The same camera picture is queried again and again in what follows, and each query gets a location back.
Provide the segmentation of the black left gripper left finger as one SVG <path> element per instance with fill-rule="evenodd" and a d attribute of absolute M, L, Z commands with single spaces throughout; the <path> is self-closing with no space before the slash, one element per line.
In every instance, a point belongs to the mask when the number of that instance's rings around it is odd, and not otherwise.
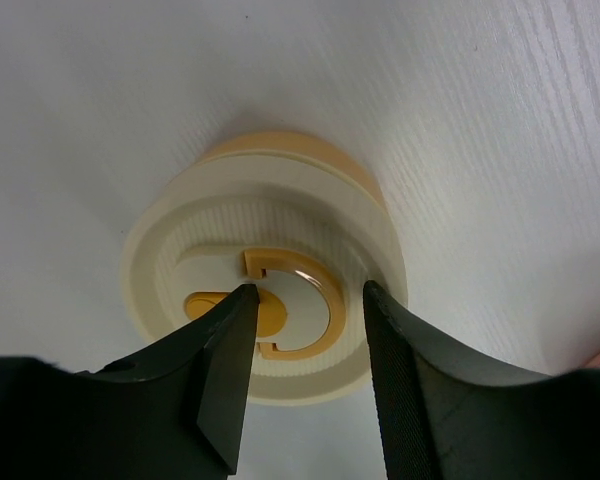
<path fill-rule="evenodd" d="M 258 306 L 244 284 L 95 373 L 0 357 L 0 479 L 234 475 Z"/>

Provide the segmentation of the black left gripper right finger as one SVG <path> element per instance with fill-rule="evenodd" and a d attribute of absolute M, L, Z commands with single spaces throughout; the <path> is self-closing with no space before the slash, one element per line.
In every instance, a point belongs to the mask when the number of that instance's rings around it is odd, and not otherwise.
<path fill-rule="evenodd" d="M 547 376 L 483 354 L 363 288 L 391 479 L 600 479 L 600 367 Z"/>

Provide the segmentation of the cream lid yellow handle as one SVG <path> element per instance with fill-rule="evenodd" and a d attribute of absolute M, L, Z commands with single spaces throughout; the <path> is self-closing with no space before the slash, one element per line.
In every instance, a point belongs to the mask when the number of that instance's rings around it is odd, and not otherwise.
<path fill-rule="evenodd" d="M 254 284 L 249 398 L 262 405 L 318 404 L 364 386 L 364 284 L 407 298 L 382 198 L 343 168 L 280 150 L 234 150 L 176 176 L 129 232 L 120 276 L 126 311 L 150 341 Z"/>

